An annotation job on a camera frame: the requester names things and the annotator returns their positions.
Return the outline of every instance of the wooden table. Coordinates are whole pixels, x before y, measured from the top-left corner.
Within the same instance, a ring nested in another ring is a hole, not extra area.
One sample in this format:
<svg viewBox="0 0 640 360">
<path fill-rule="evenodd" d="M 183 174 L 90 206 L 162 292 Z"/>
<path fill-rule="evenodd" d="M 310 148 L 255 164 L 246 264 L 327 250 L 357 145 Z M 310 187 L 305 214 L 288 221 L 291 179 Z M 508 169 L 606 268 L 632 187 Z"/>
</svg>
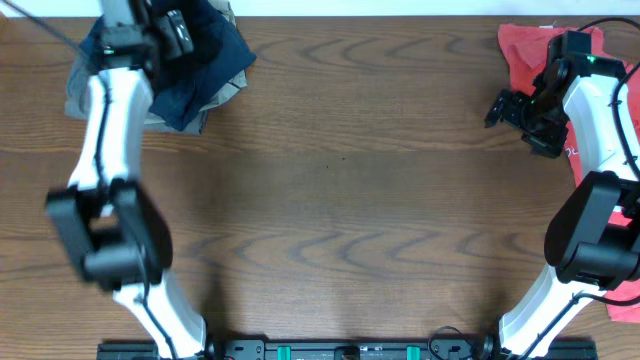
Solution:
<svg viewBox="0 0 640 360">
<path fill-rule="evenodd" d="M 144 184 L 170 224 L 173 269 L 220 334 L 270 338 L 468 333 L 539 274 L 566 159 L 483 129 L 508 86 L 498 25 L 585 18 L 242 18 L 259 60 L 201 137 L 146 134 Z M 52 19 L 80 40 L 92 19 Z M 146 339 L 83 286 L 43 211 L 78 159 L 63 115 L 74 55 L 25 20 L 0 28 L 0 357 L 92 359 Z M 632 28 L 606 49 L 637 61 Z M 637 358 L 640 326 L 592 304 L 564 331 Z"/>
</svg>

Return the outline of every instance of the folded cloth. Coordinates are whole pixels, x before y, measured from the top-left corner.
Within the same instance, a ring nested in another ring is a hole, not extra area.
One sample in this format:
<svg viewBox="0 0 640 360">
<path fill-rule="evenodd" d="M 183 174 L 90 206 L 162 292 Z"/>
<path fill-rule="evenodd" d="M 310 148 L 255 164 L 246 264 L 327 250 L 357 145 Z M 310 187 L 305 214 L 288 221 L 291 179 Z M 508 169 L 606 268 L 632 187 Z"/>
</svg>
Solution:
<svg viewBox="0 0 640 360">
<path fill-rule="evenodd" d="M 569 28 L 529 27 L 512 24 L 500 25 L 498 42 L 500 49 L 509 64 L 511 89 L 531 95 L 535 90 L 533 79 L 542 72 L 547 60 L 547 44 L 556 35 L 562 34 Z M 604 36 L 600 29 L 590 28 L 591 51 L 598 56 L 612 57 L 603 51 Z M 634 76 L 627 83 L 629 94 L 627 104 L 636 130 L 640 134 L 640 77 Z M 569 134 L 565 142 L 565 152 L 573 170 L 576 186 L 582 181 L 580 152 L 571 122 L 567 124 Z M 611 223 L 626 225 L 626 220 L 619 213 L 614 213 L 609 220 Z M 609 291 L 607 298 L 627 300 L 640 294 L 640 280 L 624 282 L 615 291 Z M 609 316 L 613 321 L 640 323 L 640 305 L 632 307 L 617 307 L 607 305 Z"/>
<path fill-rule="evenodd" d="M 194 57 L 207 61 L 195 71 L 186 66 L 184 76 L 156 94 L 145 119 L 145 129 L 199 134 L 206 124 L 206 110 L 222 105 L 247 86 L 244 69 L 255 61 L 256 56 L 235 30 L 235 16 L 228 1 L 192 0 L 182 10 L 189 30 L 193 31 L 194 44 L 201 45 L 198 47 L 200 52 L 196 49 Z M 88 53 L 95 51 L 101 28 L 102 21 L 98 19 L 80 44 Z M 81 119 L 88 117 L 89 76 L 83 59 L 76 59 L 67 82 L 67 115 Z"/>
</svg>

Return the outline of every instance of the white background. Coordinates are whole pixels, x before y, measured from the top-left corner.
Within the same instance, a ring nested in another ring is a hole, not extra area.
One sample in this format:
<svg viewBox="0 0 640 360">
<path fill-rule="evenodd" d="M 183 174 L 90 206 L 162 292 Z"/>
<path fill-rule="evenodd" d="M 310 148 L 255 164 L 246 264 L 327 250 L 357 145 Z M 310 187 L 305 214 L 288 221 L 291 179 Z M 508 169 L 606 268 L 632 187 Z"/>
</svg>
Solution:
<svg viewBox="0 0 640 360">
<path fill-rule="evenodd" d="M 98 0 L 14 2 L 36 16 L 100 14 Z M 238 16 L 640 14 L 640 0 L 231 0 L 231 5 Z M 4 6 L 0 10 L 15 16 Z"/>
</svg>

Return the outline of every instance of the red cloth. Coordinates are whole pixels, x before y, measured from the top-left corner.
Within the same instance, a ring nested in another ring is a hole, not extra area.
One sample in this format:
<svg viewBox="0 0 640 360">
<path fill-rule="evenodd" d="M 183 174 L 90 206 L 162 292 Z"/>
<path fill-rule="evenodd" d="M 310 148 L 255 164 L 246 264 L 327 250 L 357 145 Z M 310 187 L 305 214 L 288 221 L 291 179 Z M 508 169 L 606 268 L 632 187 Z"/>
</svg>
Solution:
<svg viewBox="0 0 640 360">
<path fill-rule="evenodd" d="M 542 72 L 547 61 L 547 44 L 552 37 L 562 34 L 569 28 L 540 28 L 530 26 L 516 26 L 513 24 L 500 25 L 498 42 L 509 64 L 511 89 L 531 95 L 535 90 L 533 79 Z M 606 54 L 602 47 L 604 36 L 600 29 L 591 28 L 591 51 L 598 56 L 612 57 Z M 634 76 L 628 82 L 629 111 L 636 135 L 640 137 L 640 77 Z M 576 186 L 582 181 L 582 168 L 576 136 L 571 123 L 567 124 L 569 134 L 565 143 L 565 151 L 573 170 Z M 611 215 L 610 223 L 626 225 L 628 220 L 619 213 Z M 615 291 L 609 291 L 607 297 L 615 300 L 627 300 L 640 294 L 640 280 L 624 282 Z M 609 316 L 613 321 L 640 323 L 640 305 L 632 307 L 617 307 L 607 305 Z"/>
</svg>

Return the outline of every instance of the dark blue cloth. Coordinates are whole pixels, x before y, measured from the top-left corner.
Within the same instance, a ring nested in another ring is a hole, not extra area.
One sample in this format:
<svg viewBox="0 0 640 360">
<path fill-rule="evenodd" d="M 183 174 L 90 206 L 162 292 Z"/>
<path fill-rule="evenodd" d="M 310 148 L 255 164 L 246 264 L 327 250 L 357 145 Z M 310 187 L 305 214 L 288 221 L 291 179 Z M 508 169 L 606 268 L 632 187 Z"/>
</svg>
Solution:
<svg viewBox="0 0 640 360">
<path fill-rule="evenodd" d="M 173 81 L 170 87 L 156 94 L 150 109 L 152 113 L 164 119 L 167 125 L 179 131 L 184 130 L 200 109 L 231 78 L 256 60 L 255 54 L 249 50 L 235 27 L 207 0 L 185 1 L 183 4 L 185 3 L 188 6 L 185 5 L 179 10 L 182 11 L 194 39 L 196 62 L 201 63 L 199 66 L 193 66 L 193 71 L 189 71 L 190 66 L 185 65 L 186 71 L 181 71 L 184 74 Z M 96 38 L 102 26 L 102 19 L 98 19 L 87 38 L 80 44 L 87 53 L 95 53 Z"/>
</svg>

